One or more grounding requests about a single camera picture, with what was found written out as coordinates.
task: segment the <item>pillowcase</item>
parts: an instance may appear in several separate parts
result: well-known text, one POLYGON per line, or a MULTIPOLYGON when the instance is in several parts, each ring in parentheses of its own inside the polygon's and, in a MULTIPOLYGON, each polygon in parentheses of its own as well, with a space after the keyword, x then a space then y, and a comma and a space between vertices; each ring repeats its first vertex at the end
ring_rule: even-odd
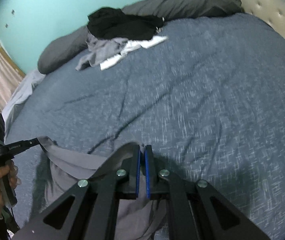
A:
POLYGON ((241 0, 143 0, 122 8, 125 14, 155 15, 165 21, 180 18, 223 17, 242 12, 241 0))
POLYGON ((69 35, 52 41, 39 57, 38 71, 42 74, 49 74, 87 49, 87 35, 88 30, 85 25, 69 35))

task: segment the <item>handheld controller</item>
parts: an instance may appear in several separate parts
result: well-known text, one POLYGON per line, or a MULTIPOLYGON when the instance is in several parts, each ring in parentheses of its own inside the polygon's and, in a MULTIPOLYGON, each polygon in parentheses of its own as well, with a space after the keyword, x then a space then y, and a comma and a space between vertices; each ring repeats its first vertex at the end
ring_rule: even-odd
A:
MULTIPOLYGON (((24 152, 25 150, 39 144, 37 138, 28 141, 19 141, 16 143, 4 145, 5 136, 5 122, 0 114, 0 167, 10 163, 10 160, 15 155, 24 152)), ((9 174, 5 175, 0 180, 1 193, 7 208, 12 208, 17 204, 17 198, 15 190, 11 188, 9 184, 9 174)))

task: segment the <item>blue comforter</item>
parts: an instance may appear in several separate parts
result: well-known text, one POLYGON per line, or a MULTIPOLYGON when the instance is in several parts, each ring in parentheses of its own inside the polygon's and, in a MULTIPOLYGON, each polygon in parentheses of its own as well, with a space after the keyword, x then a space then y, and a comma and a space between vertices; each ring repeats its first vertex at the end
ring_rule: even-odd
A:
MULTIPOLYGON (((47 135, 59 146, 108 156, 151 144, 183 178, 206 179, 271 239, 285 239, 285 40, 260 19, 172 21, 169 40, 111 69, 76 71, 84 51, 46 76, 7 142, 47 135)), ((40 148, 15 158, 22 226, 43 206, 40 148)), ((167 236, 166 225, 156 239, 167 236)))

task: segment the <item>wrinkled fabric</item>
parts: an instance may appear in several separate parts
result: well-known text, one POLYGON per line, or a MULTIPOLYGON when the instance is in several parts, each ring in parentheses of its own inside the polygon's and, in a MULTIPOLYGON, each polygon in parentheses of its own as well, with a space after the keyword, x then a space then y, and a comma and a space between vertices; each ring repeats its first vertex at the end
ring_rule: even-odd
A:
POLYGON ((94 67, 104 62, 108 58, 120 53, 127 44, 126 38, 113 38, 111 40, 97 39, 91 33, 88 33, 87 45, 89 54, 81 57, 76 70, 83 70, 87 67, 94 67))
POLYGON ((155 15, 165 21, 225 17, 243 12, 241 0, 142 0, 122 8, 126 14, 155 15))
POLYGON ((49 43, 38 59, 39 72, 49 74, 85 50, 87 34, 85 25, 49 43))
MULTIPOLYGON (((75 71, 81 52, 28 99, 8 143, 47 135, 103 157, 130 141, 183 179, 202 178, 265 232, 285 240, 285 39, 249 14, 169 22, 169 39, 117 67, 75 71)), ((19 225, 41 209, 40 147, 15 156, 19 225)), ((168 239, 167 223, 155 240, 168 239)))
POLYGON ((97 38, 127 38, 133 41, 150 40, 157 29, 164 25, 163 19, 153 16, 126 15, 121 9, 100 8, 88 16, 87 28, 97 38))
MULTIPOLYGON (((106 158, 61 148, 45 136, 38 137, 38 140, 50 159, 51 180, 45 188, 46 206, 58 199, 79 179, 101 179, 110 172, 116 172, 124 159, 135 154, 132 147, 139 145, 135 142, 126 143, 106 158)), ((151 201, 147 198, 146 177, 139 172, 137 199, 119 202, 115 240, 149 240, 165 217, 165 201, 151 201)))
POLYGON ((116 65, 118 62, 124 59, 129 52, 132 52, 136 49, 140 49, 141 47, 143 47, 144 49, 149 49, 159 43, 164 42, 167 39, 167 36, 155 35, 150 41, 128 41, 124 49, 120 52, 120 54, 117 54, 114 57, 111 57, 100 63, 100 69, 105 70, 116 65))
POLYGON ((43 81, 46 75, 41 74, 38 69, 28 73, 16 88, 8 103, 1 112, 5 122, 5 138, 11 125, 16 120, 27 99, 33 94, 36 87, 43 81))

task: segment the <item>teal wall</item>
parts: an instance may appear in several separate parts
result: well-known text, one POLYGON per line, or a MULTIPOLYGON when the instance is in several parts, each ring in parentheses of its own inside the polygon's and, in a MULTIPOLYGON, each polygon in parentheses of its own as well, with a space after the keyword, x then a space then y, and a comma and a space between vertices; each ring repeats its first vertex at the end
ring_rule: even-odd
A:
POLYGON ((37 67, 47 44, 86 24, 88 14, 102 6, 121 8, 136 1, 0 0, 0 41, 13 61, 28 73, 37 67))

